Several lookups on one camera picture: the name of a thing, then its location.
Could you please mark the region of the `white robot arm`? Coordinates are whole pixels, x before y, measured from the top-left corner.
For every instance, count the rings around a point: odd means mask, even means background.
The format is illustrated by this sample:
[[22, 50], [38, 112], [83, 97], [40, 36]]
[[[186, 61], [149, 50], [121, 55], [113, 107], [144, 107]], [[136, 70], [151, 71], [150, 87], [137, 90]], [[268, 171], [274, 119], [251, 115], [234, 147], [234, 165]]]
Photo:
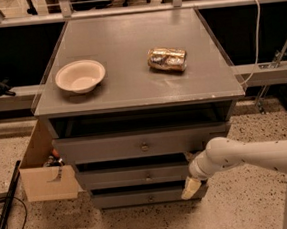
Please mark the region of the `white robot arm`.
[[[191, 199], [201, 187], [202, 181], [211, 178], [216, 172], [224, 172], [240, 164], [251, 164], [287, 174], [287, 140], [244, 143], [227, 137], [213, 138], [190, 161], [182, 198]], [[285, 200], [283, 229], [287, 229], [287, 191]]]

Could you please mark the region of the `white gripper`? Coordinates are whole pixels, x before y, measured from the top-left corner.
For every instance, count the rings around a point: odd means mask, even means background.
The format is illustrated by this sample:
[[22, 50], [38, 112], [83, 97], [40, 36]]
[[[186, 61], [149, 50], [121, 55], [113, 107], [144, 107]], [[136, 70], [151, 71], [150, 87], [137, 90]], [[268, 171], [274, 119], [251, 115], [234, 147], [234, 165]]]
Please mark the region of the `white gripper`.
[[191, 162], [188, 170], [192, 178], [187, 177], [185, 179], [186, 183], [182, 191], [182, 198], [189, 200], [201, 187], [202, 183], [200, 180], [204, 181], [213, 176], [213, 169], [212, 162], [205, 152], [185, 152], [184, 156], [188, 162]]

